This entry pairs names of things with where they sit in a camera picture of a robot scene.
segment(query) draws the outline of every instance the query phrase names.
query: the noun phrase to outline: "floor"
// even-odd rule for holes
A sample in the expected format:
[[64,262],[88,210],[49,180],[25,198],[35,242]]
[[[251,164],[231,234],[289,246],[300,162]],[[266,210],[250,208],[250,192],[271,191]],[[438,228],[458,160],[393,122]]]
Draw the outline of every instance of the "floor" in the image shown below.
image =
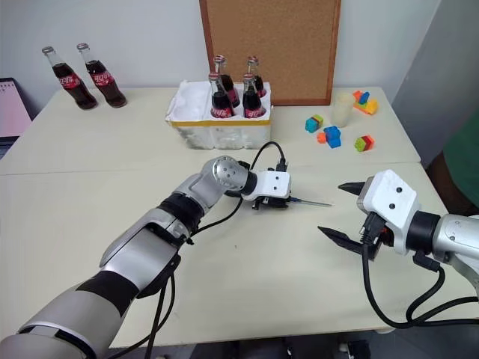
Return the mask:
[[[284,343],[293,349],[294,359],[347,359],[347,355],[338,351],[339,343],[355,340],[369,342],[372,359],[479,359],[479,327],[470,325],[412,328],[389,334],[362,331],[248,340],[241,342],[241,346],[254,348],[250,350],[254,354],[245,356],[245,359],[282,359],[283,350],[278,348],[284,348]],[[158,347],[155,348],[152,358],[167,355],[168,359],[229,359],[231,347],[232,343]],[[124,358],[139,359],[143,358],[143,355],[144,349],[139,349]]]

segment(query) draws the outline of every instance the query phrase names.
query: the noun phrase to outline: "white foam container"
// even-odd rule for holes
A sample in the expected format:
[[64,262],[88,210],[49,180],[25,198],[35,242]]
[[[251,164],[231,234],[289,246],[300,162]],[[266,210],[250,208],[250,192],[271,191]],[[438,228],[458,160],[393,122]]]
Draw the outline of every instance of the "white foam container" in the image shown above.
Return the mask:
[[[243,85],[235,84],[238,97],[242,99]],[[235,150],[258,149],[271,138],[271,87],[264,83],[266,95],[261,103],[266,113],[257,118],[244,118],[243,106],[234,109],[229,118],[211,115],[211,87],[208,81],[180,83],[170,102],[166,121],[173,126],[186,145],[195,149]]]

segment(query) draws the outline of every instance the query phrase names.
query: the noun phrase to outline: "green block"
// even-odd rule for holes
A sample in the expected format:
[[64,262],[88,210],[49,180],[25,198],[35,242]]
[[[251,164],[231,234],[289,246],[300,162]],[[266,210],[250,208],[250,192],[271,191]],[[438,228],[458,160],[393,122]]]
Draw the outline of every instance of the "green block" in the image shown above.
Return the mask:
[[366,141],[359,137],[354,143],[354,147],[358,150],[358,152],[363,152],[366,148]]
[[320,127],[323,125],[323,118],[320,115],[314,114],[311,117],[314,118],[319,123]]

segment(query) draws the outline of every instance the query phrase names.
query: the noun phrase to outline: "wooden frame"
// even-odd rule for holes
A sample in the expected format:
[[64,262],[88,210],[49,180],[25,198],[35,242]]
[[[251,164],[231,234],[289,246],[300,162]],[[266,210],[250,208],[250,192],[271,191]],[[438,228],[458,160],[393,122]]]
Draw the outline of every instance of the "wooden frame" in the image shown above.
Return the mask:
[[[245,71],[245,59],[248,52],[245,51],[245,47],[251,45],[252,49],[260,49],[259,51],[253,50],[254,53],[248,54],[258,55],[260,63],[262,58],[266,57],[264,54],[287,54],[290,62],[284,61],[284,59],[281,62],[282,56],[275,56],[268,59],[269,62],[260,65],[264,81],[272,84],[272,104],[329,105],[332,94],[341,0],[296,0],[295,2],[290,0],[199,0],[199,2],[211,71],[214,70],[213,56],[217,55],[217,52],[227,57],[228,71],[235,82],[241,81],[242,72]],[[295,4],[294,6],[302,11],[297,13],[285,11],[284,9],[287,10],[288,8],[291,10],[291,4]],[[274,18],[275,21],[284,20],[284,23],[288,23],[292,27],[298,28],[299,26],[301,29],[304,27],[305,33],[300,36],[302,43],[298,46],[298,38],[289,43],[284,37],[275,38],[275,35],[284,30],[286,26],[281,27],[276,22],[263,21],[268,16]],[[305,21],[303,22],[303,19],[295,16],[303,16]],[[217,26],[221,31],[212,30],[212,22],[213,27]],[[251,26],[252,31],[260,29],[265,36],[262,38],[250,36],[248,41],[251,44],[245,44],[244,39],[234,41],[225,39],[229,35],[223,34],[226,31],[236,35],[232,38],[238,39],[241,37],[242,31],[246,29],[246,32],[248,32],[248,28],[245,28],[248,23],[253,24]],[[254,24],[260,24],[260,27],[255,28]],[[316,40],[320,37],[322,41],[314,42],[319,43],[317,48],[307,43],[307,34],[312,34]],[[258,53],[264,47],[267,47],[264,49],[264,53]],[[292,56],[296,56],[297,61],[306,59],[309,63],[308,66],[312,68],[299,70],[296,67],[288,72],[291,68]],[[238,58],[244,62],[242,66],[238,63]],[[317,77],[311,76],[308,71],[317,74]],[[301,83],[297,84],[294,79],[299,77],[302,80]]]

